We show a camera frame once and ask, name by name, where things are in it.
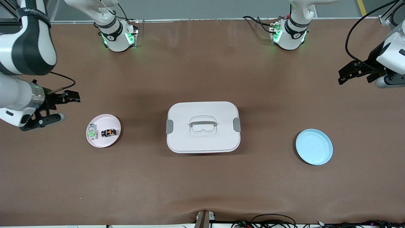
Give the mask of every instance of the white storage box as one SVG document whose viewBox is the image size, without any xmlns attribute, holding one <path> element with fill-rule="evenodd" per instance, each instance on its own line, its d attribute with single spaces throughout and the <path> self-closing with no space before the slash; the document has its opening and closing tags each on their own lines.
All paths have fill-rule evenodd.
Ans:
<svg viewBox="0 0 405 228">
<path fill-rule="evenodd" d="M 231 152 L 241 141 L 238 109 L 230 102 L 177 103 L 167 119 L 167 145 L 176 153 Z"/>
</svg>

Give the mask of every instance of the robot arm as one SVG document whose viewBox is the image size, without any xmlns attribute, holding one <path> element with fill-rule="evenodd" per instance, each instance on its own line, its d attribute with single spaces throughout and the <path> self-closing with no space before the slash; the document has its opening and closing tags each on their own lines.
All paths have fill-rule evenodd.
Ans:
<svg viewBox="0 0 405 228">
<path fill-rule="evenodd" d="M 5 75 L 46 75 L 56 65 L 43 0 L 22 0 L 18 9 L 22 28 L 0 35 L 0 72 Z"/>
<path fill-rule="evenodd" d="M 304 41 L 309 23 L 311 23 L 315 9 L 314 5 L 331 4 L 338 0 L 289 0 L 291 13 L 288 18 L 276 22 L 273 28 L 272 41 L 286 50 L 294 50 Z"/>
<path fill-rule="evenodd" d="M 56 64 L 48 16 L 43 0 L 21 0 L 18 9 L 21 30 L 0 34 L 0 119 L 23 131 L 45 127 L 64 120 L 63 114 L 50 114 L 56 104 L 80 102 L 77 92 L 63 94 L 18 78 L 18 75 L 46 75 Z M 42 117 L 40 111 L 47 111 Z"/>
<path fill-rule="evenodd" d="M 347 80 L 367 76 L 369 83 L 375 81 L 378 88 L 405 86 L 405 21 L 399 24 L 385 41 L 371 51 L 364 61 L 370 68 L 358 61 L 351 61 L 339 70 L 339 84 Z"/>
<path fill-rule="evenodd" d="M 101 31 L 104 43 L 115 52 L 122 52 L 129 47 L 135 46 L 137 28 L 126 22 L 117 19 L 109 7 L 118 4 L 118 0 L 65 0 L 65 2 L 76 8 L 92 20 Z"/>
</svg>

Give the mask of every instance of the light blue plate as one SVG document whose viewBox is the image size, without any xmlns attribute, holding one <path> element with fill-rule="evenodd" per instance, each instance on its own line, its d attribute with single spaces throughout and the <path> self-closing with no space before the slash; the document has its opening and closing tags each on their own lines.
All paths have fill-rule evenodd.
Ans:
<svg viewBox="0 0 405 228">
<path fill-rule="evenodd" d="M 295 141 L 295 146 L 300 157 L 311 165 L 323 165 L 333 154 L 329 137 L 316 129 L 302 131 Z"/>
</svg>

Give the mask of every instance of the black cable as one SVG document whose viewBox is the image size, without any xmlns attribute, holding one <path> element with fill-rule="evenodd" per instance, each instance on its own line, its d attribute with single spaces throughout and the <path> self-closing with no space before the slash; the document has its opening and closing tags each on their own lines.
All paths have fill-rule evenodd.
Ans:
<svg viewBox="0 0 405 228">
<path fill-rule="evenodd" d="M 266 32 L 271 33 L 271 34 L 276 34 L 276 32 L 267 30 L 267 29 L 264 27 L 262 21 L 260 21 L 260 18 L 259 18 L 259 17 L 257 17 L 257 20 L 259 21 L 260 25 L 262 25 L 262 28 L 263 28 Z"/>
<path fill-rule="evenodd" d="M 252 19 L 254 22 L 260 24 L 260 22 L 259 22 L 258 20 L 254 19 L 254 18 L 251 17 L 251 16 L 244 16 L 243 18 L 245 18 L 245 19 L 246 19 L 246 18 Z M 267 23 L 261 23 L 261 24 L 266 25 L 266 26 L 270 26 L 270 24 L 267 24 Z"/>
<path fill-rule="evenodd" d="M 101 2 L 101 4 L 104 5 L 105 9 L 108 10 L 112 15 L 116 15 L 117 12 L 115 10 L 113 10 L 112 12 L 107 8 L 107 6 L 105 6 L 104 2 L 102 2 L 102 0 L 99 0 Z"/>
<path fill-rule="evenodd" d="M 52 74 L 54 74 L 54 75 L 58 75 L 58 76 L 60 76 L 60 77 L 64 77 L 64 78 L 66 78 L 66 79 L 69 79 L 70 81 L 72 81 L 73 83 L 71 84 L 71 85 L 69 85 L 69 86 L 66 86 L 66 87 L 62 87 L 63 89 L 67 89 L 67 88 L 70 88 L 70 87 L 72 87 L 72 86 L 74 86 L 74 85 L 76 85 L 76 81 L 75 80 L 73 80 L 73 79 L 71 79 L 70 77 L 68 77 L 68 76 L 64 76 L 63 74 L 60 74 L 60 73 L 55 73 L 55 72 L 50 72 L 50 73 L 52 73 Z"/>
<path fill-rule="evenodd" d="M 347 47 L 347 45 L 348 45 L 348 43 L 349 43 L 349 38 L 350 38 L 350 35 L 352 34 L 352 31 L 354 30 L 354 28 L 355 28 L 362 20 L 364 20 L 364 18 L 366 18 L 366 17 L 368 17 L 370 14 L 372 14 L 372 13 L 374 13 L 374 12 L 377 12 L 378 10 L 380 10 L 380 9 L 382 9 L 382 8 L 384 8 L 384 7 L 387 7 L 387 6 L 391 5 L 391 4 L 394 4 L 394 3 L 396 3 L 396 2 L 397 2 L 397 0 L 391 1 L 391 2 L 389 2 L 389 3 L 387 3 L 387 4 L 385 4 L 385 5 L 382 5 L 382 6 L 378 7 L 378 8 L 376 8 L 375 10 L 372 10 L 372 11 L 369 12 L 368 14 L 364 15 L 362 18 L 360 18 L 360 19 L 353 25 L 353 27 L 350 29 L 349 33 L 347 34 L 346 43 L 345 43 L 346 53 L 347 53 L 352 59 L 354 59 L 354 60 L 356 60 L 356 61 L 362 63 L 363 65 L 369 67 L 370 69 L 372 69 L 372 70 L 374 70 L 374 71 L 378 71 L 378 70 L 377 70 L 376 68 L 374 68 L 374 67 L 369 66 L 368 64 L 366 64 L 366 63 L 363 62 L 362 60 L 358 59 L 357 57 L 355 57 L 354 55 L 352 55 L 352 54 L 349 52 L 349 49 L 348 49 L 348 47 Z"/>
<path fill-rule="evenodd" d="M 291 16 L 291 11 L 292 11 L 292 5 L 290 4 L 290 14 L 288 15 L 289 17 Z"/>
<path fill-rule="evenodd" d="M 390 22 L 391 22 L 391 24 L 392 24 L 393 26 L 395 26 L 395 27 L 397 27 L 398 24 L 394 22 L 394 14 L 395 14 L 395 12 L 396 12 L 399 8 L 401 8 L 403 5 L 404 5 L 404 3 L 399 4 L 399 6 L 397 6 L 397 7 L 394 9 L 394 11 L 391 13 Z"/>
<path fill-rule="evenodd" d="M 119 3 L 118 3 L 118 6 L 121 8 L 121 11 L 124 13 L 125 19 L 127 19 L 127 20 L 128 20 L 128 17 L 126 16 L 125 11 L 122 9 L 122 7 L 121 7 L 121 5 L 120 5 Z"/>
<path fill-rule="evenodd" d="M 384 17 L 385 16 L 385 14 L 387 14 L 394 6 L 395 6 L 395 4 L 393 4 L 387 11 L 385 11 L 385 13 L 381 16 L 381 17 Z"/>
<path fill-rule="evenodd" d="M 363 226 L 378 226 L 379 228 L 405 227 L 405 223 L 390 223 L 388 221 L 369 220 L 361 223 L 325 224 L 322 228 L 358 228 Z"/>
<path fill-rule="evenodd" d="M 244 16 L 243 18 L 249 18 L 249 19 L 252 19 L 254 22 L 256 22 L 256 23 L 259 23 L 261 26 L 262 26 L 262 28 L 266 31 L 266 32 L 268 32 L 268 33 L 271 33 L 271 34 L 276 34 L 275 32 L 273 32 L 273 31 L 269 31 L 269 30 L 267 30 L 264 26 L 271 26 L 270 24 L 267 24 L 267 23 L 263 23 L 261 20 L 260 20 L 260 17 L 257 17 L 257 19 L 254 19 L 253 17 L 251 17 L 251 16 Z"/>
<path fill-rule="evenodd" d="M 256 215 L 255 217 L 253 217 L 253 218 L 250 220 L 250 222 L 253 223 L 253 220 L 254 220 L 255 218 L 262 217 L 262 216 L 281 216 L 281 217 L 286 217 L 286 218 L 292 220 L 292 221 L 294 222 L 294 226 L 296 226 L 296 222 L 295 222 L 295 220 L 294 220 L 293 218 L 291 218 L 290 216 L 282 215 L 282 214 L 261 214 L 261 215 Z"/>
</svg>

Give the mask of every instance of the brown tablecloth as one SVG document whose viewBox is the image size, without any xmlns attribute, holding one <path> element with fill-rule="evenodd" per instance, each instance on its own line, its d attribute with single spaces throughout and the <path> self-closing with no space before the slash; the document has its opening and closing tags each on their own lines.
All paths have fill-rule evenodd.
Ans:
<svg viewBox="0 0 405 228">
<path fill-rule="evenodd" d="M 305 43 L 272 46 L 258 24 L 143 24 L 136 49 L 114 53 L 90 25 L 53 25 L 54 71 L 77 80 L 81 103 L 58 106 L 63 123 L 32 132 L 0 122 L 0 225 L 188 223 L 283 213 L 299 223 L 405 219 L 405 90 L 365 77 L 337 82 L 351 59 L 355 20 L 314 20 Z M 350 49 L 361 59 L 389 32 L 367 19 Z M 59 88 L 54 75 L 26 77 Z M 179 155 L 166 144 L 169 108 L 230 101 L 239 109 L 237 150 Z M 120 118 L 121 140 L 94 148 L 87 124 Z M 333 157 L 310 166 L 294 152 L 308 128 L 325 132 Z"/>
</svg>

